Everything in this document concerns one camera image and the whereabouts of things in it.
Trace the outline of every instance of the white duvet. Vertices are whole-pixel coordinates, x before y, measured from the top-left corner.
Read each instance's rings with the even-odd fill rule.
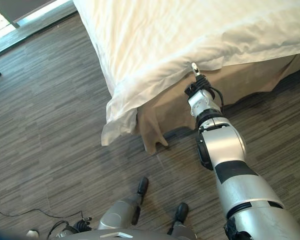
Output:
[[[300,53],[300,0],[73,0],[112,99],[102,145],[131,133],[137,107],[201,70]]]

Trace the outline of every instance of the silver robot arm segment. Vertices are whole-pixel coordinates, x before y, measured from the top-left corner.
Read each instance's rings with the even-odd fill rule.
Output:
[[[207,78],[191,64],[196,82],[184,91],[196,118],[201,164],[213,170],[230,240],[300,240],[300,226],[269,184],[246,164],[246,145],[214,102]]]

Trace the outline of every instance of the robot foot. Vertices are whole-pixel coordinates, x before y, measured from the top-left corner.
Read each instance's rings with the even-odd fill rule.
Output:
[[[172,227],[170,227],[169,231],[167,234],[171,235],[173,230],[174,230],[174,226],[175,223],[180,223],[183,224],[187,218],[189,212],[189,206],[188,204],[182,202],[179,204],[176,212],[175,212],[175,216],[174,216],[174,221],[172,223]]]
[[[138,186],[138,191],[137,193],[142,197],[141,199],[141,204],[144,201],[144,197],[146,195],[146,192],[148,190],[148,185],[149,185],[149,180],[145,176],[141,179],[139,186]]]

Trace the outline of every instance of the beige bed skirt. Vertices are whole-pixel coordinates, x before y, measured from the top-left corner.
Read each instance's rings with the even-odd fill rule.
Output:
[[[219,89],[225,105],[256,92],[269,92],[284,77],[300,70],[300,54],[267,61],[225,66],[214,71],[202,71],[211,85]],[[180,127],[194,129],[184,90],[194,82],[189,73],[175,85],[140,106],[137,110],[136,134],[140,134],[145,150],[154,154],[156,143],[168,146],[164,133]]]

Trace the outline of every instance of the robot leg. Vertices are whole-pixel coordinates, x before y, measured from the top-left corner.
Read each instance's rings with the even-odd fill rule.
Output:
[[[102,216],[98,229],[126,229],[130,225],[136,225],[148,184],[149,180],[143,177],[134,196],[115,202]]]
[[[184,225],[188,211],[188,205],[184,202],[180,203],[175,213],[172,227],[169,229],[167,234],[180,240],[197,240],[196,234],[190,228]]]

